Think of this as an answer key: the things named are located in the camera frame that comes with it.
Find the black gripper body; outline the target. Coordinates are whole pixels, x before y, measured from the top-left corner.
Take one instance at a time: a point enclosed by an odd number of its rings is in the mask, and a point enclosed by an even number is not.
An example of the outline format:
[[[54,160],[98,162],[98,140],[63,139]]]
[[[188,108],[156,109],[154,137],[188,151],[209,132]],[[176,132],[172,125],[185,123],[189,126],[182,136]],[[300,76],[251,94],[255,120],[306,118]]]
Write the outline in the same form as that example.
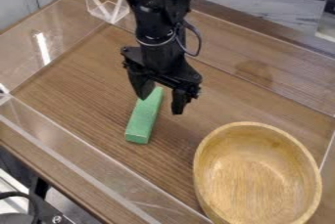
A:
[[[198,97],[201,75],[186,61],[177,43],[164,46],[126,46],[121,50],[127,71],[152,71],[152,80],[173,91],[184,90],[192,99]]]

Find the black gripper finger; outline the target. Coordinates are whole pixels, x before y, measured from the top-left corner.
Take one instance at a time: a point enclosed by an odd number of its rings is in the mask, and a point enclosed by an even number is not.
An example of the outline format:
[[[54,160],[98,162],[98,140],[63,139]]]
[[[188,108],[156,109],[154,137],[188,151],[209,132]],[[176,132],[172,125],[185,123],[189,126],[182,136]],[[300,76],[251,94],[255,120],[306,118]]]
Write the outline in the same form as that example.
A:
[[[181,89],[176,89],[172,92],[172,95],[173,95],[172,113],[173,114],[182,114],[185,106],[190,102],[192,98],[190,98],[189,94]]]
[[[145,100],[150,95],[156,85],[152,80],[152,71],[129,71],[129,78],[135,90],[137,96]]]

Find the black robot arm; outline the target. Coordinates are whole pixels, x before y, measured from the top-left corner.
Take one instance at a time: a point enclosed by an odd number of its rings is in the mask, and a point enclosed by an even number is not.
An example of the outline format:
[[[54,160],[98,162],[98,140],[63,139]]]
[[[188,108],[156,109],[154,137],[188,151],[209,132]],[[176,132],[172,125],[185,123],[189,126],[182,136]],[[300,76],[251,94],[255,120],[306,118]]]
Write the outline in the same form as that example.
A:
[[[123,65],[138,97],[144,100],[157,83],[172,89],[172,113],[181,114],[198,97],[201,75],[186,57],[186,32],[196,27],[186,21],[192,0],[126,0],[135,17],[137,46],[121,50]]]

